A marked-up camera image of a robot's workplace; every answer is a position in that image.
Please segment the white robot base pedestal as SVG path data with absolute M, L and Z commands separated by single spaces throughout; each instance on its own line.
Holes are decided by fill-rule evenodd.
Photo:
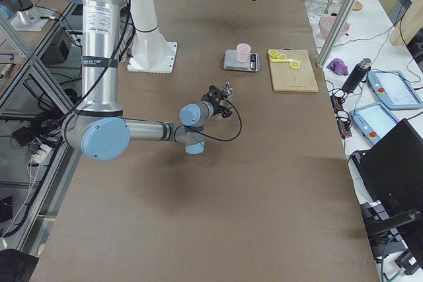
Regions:
M 153 0 L 131 0 L 131 2 L 135 36 L 128 70 L 172 73 L 178 44 L 166 41 L 160 33 Z

